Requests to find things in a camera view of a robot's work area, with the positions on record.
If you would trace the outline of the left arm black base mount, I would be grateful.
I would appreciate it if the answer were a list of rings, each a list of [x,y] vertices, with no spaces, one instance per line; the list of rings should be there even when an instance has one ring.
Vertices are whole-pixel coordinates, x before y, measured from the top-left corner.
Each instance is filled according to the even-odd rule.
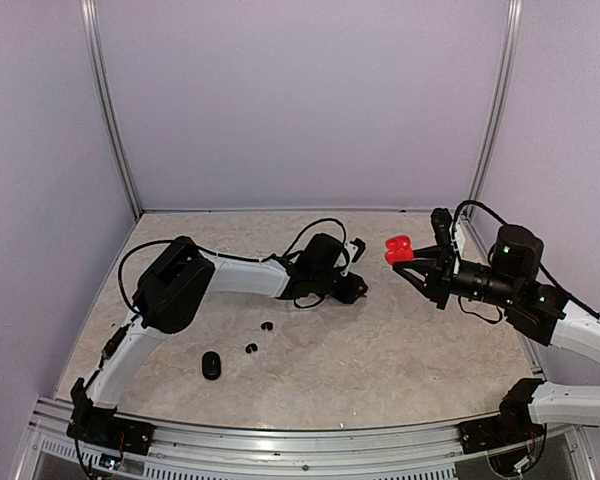
[[[70,395],[73,410],[66,430],[68,437],[122,453],[148,454],[153,424],[119,417],[116,407],[96,407],[87,396],[83,378],[76,380]]]

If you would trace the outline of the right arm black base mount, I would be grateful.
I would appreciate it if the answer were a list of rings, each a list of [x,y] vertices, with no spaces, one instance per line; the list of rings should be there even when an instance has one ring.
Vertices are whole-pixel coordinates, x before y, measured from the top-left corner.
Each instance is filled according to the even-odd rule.
[[[457,429],[464,454],[501,448],[542,436],[546,426],[531,419],[529,405],[541,379],[519,380],[503,397],[495,415],[468,420]]]

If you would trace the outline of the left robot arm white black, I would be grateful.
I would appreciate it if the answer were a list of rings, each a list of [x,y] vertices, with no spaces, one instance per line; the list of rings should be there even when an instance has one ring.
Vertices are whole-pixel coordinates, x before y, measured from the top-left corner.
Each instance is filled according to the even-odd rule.
[[[368,290],[350,270],[365,249],[359,238],[343,241],[320,233],[299,252],[253,259],[206,251],[186,236],[169,241],[138,279],[127,318],[103,347],[97,366],[71,389],[82,430],[98,444],[113,443],[120,434],[113,414],[127,384],[168,336],[189,327],[206,294],[292,302],[314,295],[350,305]]]

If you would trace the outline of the red earbud charging case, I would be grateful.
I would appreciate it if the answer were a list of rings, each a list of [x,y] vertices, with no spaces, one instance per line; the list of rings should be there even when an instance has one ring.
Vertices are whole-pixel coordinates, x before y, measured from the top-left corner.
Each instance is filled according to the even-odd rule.
[[[411,262],[415,258],[411,239],[407,235],[399,235],[388,239],[385,242],[385,248],[384,257],[391,266]]]

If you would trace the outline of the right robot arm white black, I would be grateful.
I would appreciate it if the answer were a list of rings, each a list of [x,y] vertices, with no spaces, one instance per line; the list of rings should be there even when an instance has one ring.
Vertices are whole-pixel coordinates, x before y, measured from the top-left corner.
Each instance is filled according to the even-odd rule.
[[[386,242],[385,259],[437,308],[449,297],[495,306],[526,338],[569,350],[600,364],[600,313],[561,287],[543,284],[543,242],[519,225],[497,232],[491,262],[465,262],[452,246],[447,225],[435,233],[433,246],[414,249],[408,236]],[[547,423],[600,427],[600,386],[569,386],[522,379],[502,399],[491,433],[503,444]]]

